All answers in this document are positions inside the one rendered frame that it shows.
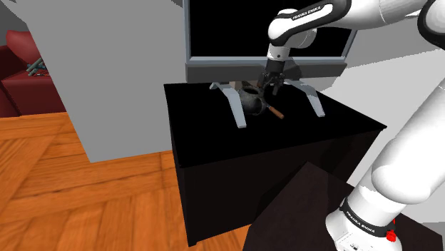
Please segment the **dark robot stand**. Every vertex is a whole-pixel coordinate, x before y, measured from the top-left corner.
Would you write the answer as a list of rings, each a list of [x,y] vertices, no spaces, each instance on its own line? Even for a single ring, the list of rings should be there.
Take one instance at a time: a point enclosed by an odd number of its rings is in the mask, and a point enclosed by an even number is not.
[[[325,218],[352,190],[305,163],[251,224],[242,251],[337,251]]]

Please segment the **black cabinet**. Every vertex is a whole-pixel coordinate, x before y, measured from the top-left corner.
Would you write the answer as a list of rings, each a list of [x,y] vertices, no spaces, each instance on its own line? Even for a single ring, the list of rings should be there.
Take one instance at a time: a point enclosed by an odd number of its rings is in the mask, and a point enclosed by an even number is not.
[[[384,130],[326,95],[319,117],[293,86],[266,97],[283,118],[247,116],[245,128],[208,83],[164,89],[189,246],[253,223],[305,163],[348,180]]]

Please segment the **grey television with legs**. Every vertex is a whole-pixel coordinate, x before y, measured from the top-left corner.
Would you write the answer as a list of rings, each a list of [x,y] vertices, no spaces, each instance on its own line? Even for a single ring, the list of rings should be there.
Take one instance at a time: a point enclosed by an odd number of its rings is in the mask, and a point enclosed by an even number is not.
[[[247,111],[232,81],[251,81],[267,64],[267,27],[279,11],[303,9],[320,0],[183,0],[188,83],[209,83],[227,97],[238,128]],[[321,28],[290,50],[284,74],[301,78],[339,76],[357,32]]]

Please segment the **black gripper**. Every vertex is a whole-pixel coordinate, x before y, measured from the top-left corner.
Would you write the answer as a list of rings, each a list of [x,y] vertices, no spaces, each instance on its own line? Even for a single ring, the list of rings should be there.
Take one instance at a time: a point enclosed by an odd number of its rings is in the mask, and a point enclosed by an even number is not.
[[[265,66],[265,76],[258,78],[257,87],[261,90],[265,89],[265,83],[274,83],[274,88],[272,94],[277,95],[278,91],[283,85],[284,81],[284,61],[276,61],[272,59],[267,59]]]

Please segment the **dark grey jug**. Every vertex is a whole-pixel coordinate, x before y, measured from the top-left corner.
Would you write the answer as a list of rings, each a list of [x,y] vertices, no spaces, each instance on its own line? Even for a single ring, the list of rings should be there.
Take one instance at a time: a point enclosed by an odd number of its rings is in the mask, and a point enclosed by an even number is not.
[[[260,98],[245,99],[242,101],[242,109],[246,115],[259,116],[265,111],[265,104]]]

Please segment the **red sofa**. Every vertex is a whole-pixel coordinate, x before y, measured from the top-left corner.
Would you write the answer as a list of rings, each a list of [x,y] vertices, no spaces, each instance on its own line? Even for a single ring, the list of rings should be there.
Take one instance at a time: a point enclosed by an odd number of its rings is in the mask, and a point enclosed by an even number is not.
[[[49,72],[27,70],[40,57],[30,32],[6,32],[6,44],[0,46],[0,118],[66,110]]]

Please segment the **dark grey pot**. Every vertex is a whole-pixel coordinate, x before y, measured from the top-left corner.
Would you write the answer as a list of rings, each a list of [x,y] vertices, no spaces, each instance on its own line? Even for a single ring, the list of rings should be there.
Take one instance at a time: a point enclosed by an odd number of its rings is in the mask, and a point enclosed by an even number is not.
[[[253,87],[241,88],[238,91],[238,94],[240,96],[241,103],[245,99],[260,98],[259,93]]]

